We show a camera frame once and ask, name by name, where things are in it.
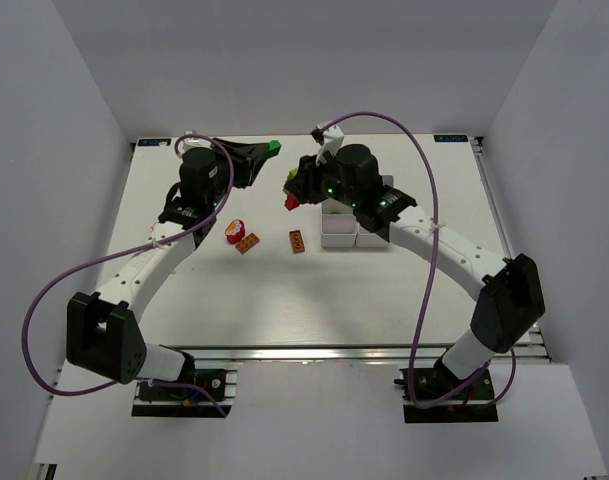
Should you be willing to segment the red long lego brick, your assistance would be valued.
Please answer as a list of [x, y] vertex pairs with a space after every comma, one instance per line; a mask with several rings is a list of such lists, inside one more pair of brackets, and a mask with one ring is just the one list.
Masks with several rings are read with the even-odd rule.
[[300, 202], [295, 196], [288, 195], [285, 200], [284, 206], [288, 211], [292, 211], [300, 206]]

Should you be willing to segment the dark green lego brick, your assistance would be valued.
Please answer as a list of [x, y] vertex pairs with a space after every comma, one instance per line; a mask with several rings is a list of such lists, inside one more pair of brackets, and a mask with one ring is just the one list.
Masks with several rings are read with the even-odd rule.
[[271, 140], [268, 144], [268, 149], [266, 151], [266, 157], [271, 158], [277, 156], [281, 150], [281, 143], [278, 140]]

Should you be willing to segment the red flower lego piece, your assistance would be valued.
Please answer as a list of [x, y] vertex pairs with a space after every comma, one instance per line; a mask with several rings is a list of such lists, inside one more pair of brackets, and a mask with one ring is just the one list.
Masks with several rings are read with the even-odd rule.
[[235, 245], [246, 236], [245, 223], [241, 219], [234, 219], [224, 231], [228, 244]]

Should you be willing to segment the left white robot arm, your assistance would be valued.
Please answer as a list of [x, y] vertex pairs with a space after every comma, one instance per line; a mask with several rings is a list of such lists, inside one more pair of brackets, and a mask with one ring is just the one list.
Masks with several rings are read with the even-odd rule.
[[253, 184], [278, 141], [245, 144], [215, 140], [180, 155], [179, 180], [165, 197], [146, 250], [134, 254], [112, 279], [67, 305], [66, 359], [120, 384], [136, 379], [188, 384], [192, 356], [147, 343], [139, 323], [158, 290], [206, 239], [215, 211], [233, 188]]

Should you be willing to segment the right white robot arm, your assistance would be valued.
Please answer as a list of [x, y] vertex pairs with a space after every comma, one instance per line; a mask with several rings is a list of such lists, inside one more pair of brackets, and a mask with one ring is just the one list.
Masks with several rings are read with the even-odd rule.
[[474, 301], [468, 329], [434, 364], [429, 385], [442, 395], [468, 387], [493, 356], [508, 352], [543, 316], [545, 302], [534, 260], [489, 252], [441, 226], [417, 201], [384, 182], [376, 157], [361, 144], [321, 160], [304, 156], [284, 184], [285, 206], [334, 200], [351, 208], [370, 233], [408, 250], [442, 272]]

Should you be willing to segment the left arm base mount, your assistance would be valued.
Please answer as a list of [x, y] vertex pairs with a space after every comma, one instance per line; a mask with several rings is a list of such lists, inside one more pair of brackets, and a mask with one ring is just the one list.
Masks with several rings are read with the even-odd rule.
[[237, 387], [237, 367], [197, 367], [189, 387], [137, 383], [131, 415], [147, 418], [223, 419], [230, 413]]

